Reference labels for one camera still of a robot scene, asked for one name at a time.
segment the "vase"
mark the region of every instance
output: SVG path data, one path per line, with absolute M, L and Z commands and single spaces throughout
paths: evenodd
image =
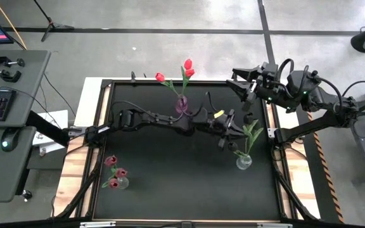
M 178 96 L 177 104 L 176 104 L 176 111 L 179 114 L 187 112 L 188 109 L 188 100 L 185 96 Z
M 118 188 L 119 189 L 125 189 L 127 186 L 129 186 L 129 179 L 127 177 L 118 177 Z
M 250 155 L 239 156 L 236 160 L 236 166 L 241 170 L 245 170 L 252 165 L 252 162 Z

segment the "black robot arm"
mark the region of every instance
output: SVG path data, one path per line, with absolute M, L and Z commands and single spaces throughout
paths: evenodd
M 232 140 L 248 137 L 242 128 L 234 123 L 234 110 L 230 110 L 229 113 L 224 113 L 223 110 L 211 113 L 201 108 L 195 114 L 187 114 L 173 118 L 138 109 L 121 110 L 116 115 L 117 119 L 115 121 L 86 129 L 84 143 L 101 146 L 103 136 L 116 131 L 133 132 L 149 125 L 172 129 L 184 136 L 192 136 L 195 130 L 219 136 L 218 147 L 222 149 L 226 141 L 230 143 Z
M 286 108 L 287 113 L 296 111 L 299 105 L 304 111 L 327 110 L 321 118 L 298 127 L 276 129 L 274 131 L 276 144 L 291 143 L 300 136 L 327 127 L 350 127 L 352 121 L 357 118 L 357 114 L 365 109 L 365 101 L 356 102 L 352 97 L 342 97 L 332 83 L 317 75 L 317 71 L 308 72 L 308 67 L 304 71 L 293 70 L 287 77 L 287 85 L 284 85 L 279 81 L 280 70 L 277 65 L 270 63 L 263 63 L 262 66 L 253 69 L 234 68 L 234 80 L 226 81 L 245 103 L 244 111 L 249 111 L 257 98 Z M 238 82 L 237 76 L 245 79 L 246 82 Z M 319 87 L 321 82 L 333 87 L 336 95 L 329 94 Z

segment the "tripod stand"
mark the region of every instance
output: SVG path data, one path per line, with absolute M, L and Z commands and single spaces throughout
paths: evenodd
M 50 17 L 48 17 L 47 16 L 47 14 L 44 12 L 44 10 L 42 9 L 42 7 L 41 7 L 41 5 L 39 5 L 39 3 L 36 1 L 36 0 L 33 0 L 35 3 L 36 3 L 36 5 L 37 5 L 37 7 L 42 11 L 42 13 L 43 13 L 43 15 L 44 15 L 44 17 L 46 17 L 46 19 L 48 20 L 48 22 L 49 22 L 49 25 L 48 25 L 48 27 L 47 27 L 47 29 L 46 29 L 46 31 L 44 32 L 44 35 L 43 35 L 43 37 L 42 37 L 42 42 L 44 42 L 45 40 L 46 40 L 46 38 L 47 38 L 47 36 L 48 36 L 48 33 L 50 32 L 50 31 L 54 31 L 55 29 L 58 29 L 58 28 L 60 28 L 60 29 L 67 29 L 67 30 L 72 30 L 72 29 L 74 29 L 74 27 L 73 26 L 69 26 L 69 25 L 62 25 L 62 24 L 59 24 L 59 23 L 55 23 Z

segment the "red tulip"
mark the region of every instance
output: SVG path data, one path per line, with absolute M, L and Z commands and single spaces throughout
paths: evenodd
M 192 75 L 194 75 L 194 73 L 195 73 L 194 69 L 189 69 L 185 71 L 185 76 L 191 77 Z
M 164 82 L 165 81 L 164 75 L 162 73 L 156 73 L 156 79 L 159 82 Z
M 105 165 L 107 167 L 112 167 L 114 164 L 117 163 L 117 157 L 115 156 L 109 156 L 108 158 L 105 159 Z
M 185 61 L 185 63 L 184 63 L 184 68 L 185 68 L 186 70 L 189 70 L 189 69 L 191 69 L 191 67 L 193 67 L 193 62 L 192 62 L 190 59 L 187 59 L 187 60 Z
M 126 177 L 127 171 L 124 168 L 117 168 L 116 177 Z
M 109 180 L 109 187 L 110 188 L 116 188 L 119 186 L 119 182 L 116 178 L 112 178 Z

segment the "metal bracket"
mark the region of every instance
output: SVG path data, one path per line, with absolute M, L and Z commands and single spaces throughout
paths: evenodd
M 92 228 L 92 227 L 114 227 L 117 222 L 81 222 L 80 228 Z
M 292 228 L 292 224 L 276 224 L 276 223 L 259 223 L 257 227 L 260 228 Z
M 270 128 L 270 129 L 267 129 L 267 133 L 269 134 L 269 138 L 270 139 L 274 139 L 275 136 L 274 136 L 274 132 L 276 131 L 277 129 L 275 128 Z

